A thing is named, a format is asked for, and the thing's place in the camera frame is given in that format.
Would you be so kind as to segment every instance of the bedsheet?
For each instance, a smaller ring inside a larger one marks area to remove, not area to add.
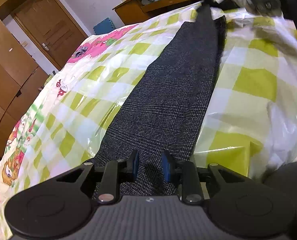
[[[14,128],[16,137],[0,163],[0,239],[11,236],[3,213],[7,200],[95,156],[147,66],[184,21],[194,21],[197,6],[133,27],[98,57],[67,63],[49,81]],[[259,178],[297,157],[297,31],[283,18],[257,17],[244,9],[212,9],[212,14],[226,16],[228,32],[192,160]],[[19,143],[25,151],[18,150]],[[19,163],[11,185],[4,183],[2,174],[13,178],[10,166],[15,170]]]

